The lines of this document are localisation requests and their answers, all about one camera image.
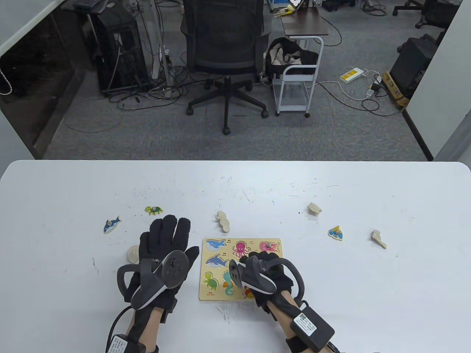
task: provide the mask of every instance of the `power strip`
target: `power strip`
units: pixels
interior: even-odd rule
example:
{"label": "power strip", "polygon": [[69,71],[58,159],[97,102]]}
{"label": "power strip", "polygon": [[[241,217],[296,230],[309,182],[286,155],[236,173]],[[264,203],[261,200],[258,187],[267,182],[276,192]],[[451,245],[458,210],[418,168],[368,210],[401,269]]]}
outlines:
{"label": "power strip", "polygon": [[358,77],[362,76],[364,71],[359,68],[354,68],[346,73],[344,73],[342,76],[340,76],[340,79],[345,82],[345,83],[350,83],[354,80],[356,80]]}

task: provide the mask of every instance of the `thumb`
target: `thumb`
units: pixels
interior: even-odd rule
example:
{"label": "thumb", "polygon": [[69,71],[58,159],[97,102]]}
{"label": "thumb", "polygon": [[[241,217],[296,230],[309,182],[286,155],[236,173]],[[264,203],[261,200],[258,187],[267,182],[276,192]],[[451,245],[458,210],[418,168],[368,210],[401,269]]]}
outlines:
{"label": "thumb", "polygon": [[185,255],[188,257],[188,262],[190,264],[189,268],[191,269],[196,258],[200,255],[200,248],[198,246],[193,246],[185,251]]}

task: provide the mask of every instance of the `gray carpet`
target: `gray carpet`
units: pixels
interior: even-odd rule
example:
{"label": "gray carpet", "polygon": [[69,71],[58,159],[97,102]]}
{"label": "gray carpet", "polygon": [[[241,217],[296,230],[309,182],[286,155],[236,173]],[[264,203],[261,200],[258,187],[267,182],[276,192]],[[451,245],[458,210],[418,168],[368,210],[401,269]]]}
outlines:
{"label": "gray carpet", "polygon": [[[437,36],[439,29],[414,28],[420,14],[400,12],[391,16],[398,1],[385,1],[388,15],[373,17],[359,6],[342,7],[337,12],[321,10],[322,15],[341,31],[343,43],[325,48],[318,80],[338,80],[345,66],[357,66],[384,72],[390,70],[398,54],[396,47],[408,37],[424,33]],[[174,64],[186,51],[179,32],[179,8],[165,10],[165,45]],[[283,35],[279,19],[272,22],[270,40]],[[332,27],[326,44],[335,44],[339,36]],[[372,83],[360,78],[346,92],[363,97]],[[341,101],[361,108],[360,102],[346,98],[334,84],[325,86]],[[122,112],[98,92],[96,74],[89,72],[67,112],[45,159],[137,159],[137,160],[425,160],[409,127],[399,113],[379,117],[347,108],[316,86],[311,118],[302,113],[283,112],[275,116],[270,88],[256,85],[250,93],[264,102],[270,117],[263,120],[257,108],[232,100],[229,126],[232,134],[221,133],[223,99],[195,107],[186,116],[185,103],[205,93],[201,84],[189,86],[189,94],[177,103],[155,109]],[[379,114],[397,109],[389,98],[377,98]],[[132,107],[136,102],[128,102]]]}

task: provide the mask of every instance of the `black glove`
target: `black glove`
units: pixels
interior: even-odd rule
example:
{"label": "black glove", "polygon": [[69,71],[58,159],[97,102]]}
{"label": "black glove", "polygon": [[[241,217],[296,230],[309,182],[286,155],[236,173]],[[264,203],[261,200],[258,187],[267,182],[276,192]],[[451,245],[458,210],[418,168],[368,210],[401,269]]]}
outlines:
{"label": "black glove", "polygon": [[[180,218],[177,224],[177,218],[173,215],[167,215],[163,219],[156,219],[150,225],[150,231],[142,233],[139,244],[139,260],[143,258],[159,259],[162,261],[173,250],[184,251],[189,261],[189,268],[193,266],[200,253],[197,246],[186,250],[188,246],[188,236],[190,234],[190,220]],[[131,302],[132,295],[141,284],[140,274],[134,273],[128,290],[124,296],[124,301]],[[175,295],[178,293],[181,284],[172,289],[166,289],[157,298],[155,298],[149,307],[161,308],[164,310],[173,310],[176,303]]]}
{"label": "black glove", "polygon": [[[260,253],[253,251],[249,254],[249,257],[251,256],[256,256],[259,260],[263,261],[270,261],[279,257],[273,252],[267,253],[266,251],[262,251]],[[239,261],[245,264],[247,259],[247,256],[242,256]],[[291,280],[291,278],[285,275],[283,265],[278,265],[270,268],[268,272],[265,273],[265,275],[275,283],[277,293],[280,293],[283,290],[287,290],[291,293],[293,281]],[[257,292],[254,289],[251,289],[251,291],[253,296],[255,297],[255,302],[257,303],[257,305],[260,306],[267,313],[270,313],[270,310],[267,307],[267,301],[269,301],[274,296],[274,294],[263,294]]]}

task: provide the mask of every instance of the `octopus puzzle piece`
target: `octopus puzzle piece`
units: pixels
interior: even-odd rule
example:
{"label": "octopus puzzle piece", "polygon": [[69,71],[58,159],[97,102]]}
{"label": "octopus puzzle piece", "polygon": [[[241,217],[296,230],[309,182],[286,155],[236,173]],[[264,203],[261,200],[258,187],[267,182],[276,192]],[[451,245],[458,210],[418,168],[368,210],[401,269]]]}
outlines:
{"label": "octopus puzzle piece", "polygon": [[234,282],[232,282],[231,274],[229,273],[229,271],[224,272],[222,274],[222,278],[224,278],[224,283],[222,284],[222,287],[226,289],[226,295],[233,296],[235,294]]}
{"label": "octopus puzzle piece", "polygon": [[380,244],[383,247],[383,249],[386,249],[388,246],[381,241],[380,233],[381,233],[380,231],[375,229],[373,233],[371,234],[371,239],[373,239],[375,242]]}
{"label": "octopus puzzle piece", "polygon": [[224,233],[228,233],[230,229],[229,229],[229,221],[227,220],[226,214],[222,211],[219,211],[216,219],[219,220],[219,223],[222,226],[222,231]]}
{"label": "octopus puzzle piece", "polygon": [[105,227],[103,228],[103,233],[105,234],[111,233],[118,226],[120,222],[121,220],[119,219],[119,216],[113,220],[108,219],[105,223]]}
{"label": "octopus puzzle piece", "polygon": [[247,246],[245,241],[238,241],[235,246],[232,248],[232,254],[241,258],[244,255],[248,255],[250,253],[250,248]]}
{"label": "octopus puzzle piece", "polygon": [[211,272],[206,272],[204,274],[204,277],[206,278],[203,283],[206,283],[207,287],[210,287],[212,290],[218,290],[218,280],[212,277]]}
{"label": "octopus puzzle piece", "polygon": [[255,296],[253,295],[252,291],[250,290],[250,288],[248,288],[247,286],[244,286],[244,299],[246,298],[255,298]]}
{"label": "octopus puzzle piece", "polygon": [[163,209],[161,209],[160,207],[150,207],[150,206],[147,206],[145,209],[144,209],[145,212],[149,212],[149,216],[150,215],[159,215],[163,212]]}
{"label": "octopus puzzle piece", "polygon": [[213,257],[210,257],[206,264],[210,267],[226,267],[229,260],[223,260],[221,254],[216,254]]}
{"label": "octopus puzzle piece", "polygon": [[320,208],[318,205],[315,203],[311,202],[308,206],[309,211],[314,213],[316,216],[322,212],[322,208]]}
{"label": "octopus puzzle piece", "polygon": [[221,241],[209,239],[206,241],[206,248],[209,251],[218,251],[219,248],[226,246],[226,239]]}
{"label": "octopus puzzle piece", "polygon": [[139,263],[139,245],[131,246],[126,253],[128,261],[132,264]]}
{"label": "octopus puzzle piece", "polygon": [[336,240],[340,240],[340,241],[343,240],[343,233],[340,230],[340,226],[336,226],[335,228],[332,228],[331,230],[329,230],[328,234],[329,234],[329,237],[332,237]]}
{"label": "octopus puzzle piece", "polygon": [[266,252],[280,252],[278,246],[280,243],[269,243],[267,241],[260,242],[260,250]]}

